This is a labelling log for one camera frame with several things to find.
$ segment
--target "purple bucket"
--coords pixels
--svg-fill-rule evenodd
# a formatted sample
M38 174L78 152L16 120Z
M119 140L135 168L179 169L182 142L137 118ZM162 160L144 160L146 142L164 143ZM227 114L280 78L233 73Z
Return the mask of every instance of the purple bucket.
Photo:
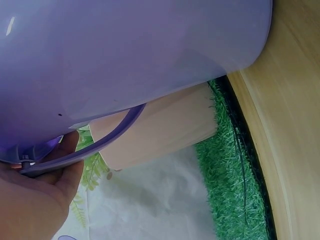
M271 13L271 0L1 1L0 159L38 161L60 136L133 108L99 144L23 173L100 150L145 103L251 65Z

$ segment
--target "bucket handle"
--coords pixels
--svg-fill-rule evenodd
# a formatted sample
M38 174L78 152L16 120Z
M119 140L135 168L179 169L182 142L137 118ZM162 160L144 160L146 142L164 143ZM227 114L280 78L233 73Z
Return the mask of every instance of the bucket handle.
M131 125L140 116L145 106L146 104L141 104L130 108L129 112L119 123L119 125L112 132L96 141L95 143L69 155L29 166L28 168L20 170L20 173L27 177L35 178L41 174L70 166L84 158L87 158L99 152L101 149L105 148L118 137L120 137L126 130L128 130L128 128L131 127Z

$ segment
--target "white paper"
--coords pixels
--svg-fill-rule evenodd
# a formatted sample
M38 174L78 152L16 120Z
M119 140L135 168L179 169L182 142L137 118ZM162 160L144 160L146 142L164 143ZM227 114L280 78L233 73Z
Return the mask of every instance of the white paper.
M94 191L80 187L86 226L70 211L53 239L215 240L197 161L194 149L188 147L112 171L112 177L102 177Z

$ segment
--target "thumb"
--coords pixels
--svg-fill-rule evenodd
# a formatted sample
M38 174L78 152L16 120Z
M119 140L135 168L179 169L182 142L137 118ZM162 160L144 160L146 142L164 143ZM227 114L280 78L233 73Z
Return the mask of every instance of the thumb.
M77 194L78 186L84 169L84 161L81 160L63 169L61 178L55 183L70 204Z

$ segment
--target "artificial grass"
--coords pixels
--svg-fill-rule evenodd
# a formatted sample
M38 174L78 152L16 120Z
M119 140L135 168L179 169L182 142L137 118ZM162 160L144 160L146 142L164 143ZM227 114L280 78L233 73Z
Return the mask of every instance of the artificial grass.
M247 133L235 121L222 87L224 81L228 79L209 82L217 132L195 145L215 232L219 240L274 240L276 234L261 170L253 164L254 148L244 138Z

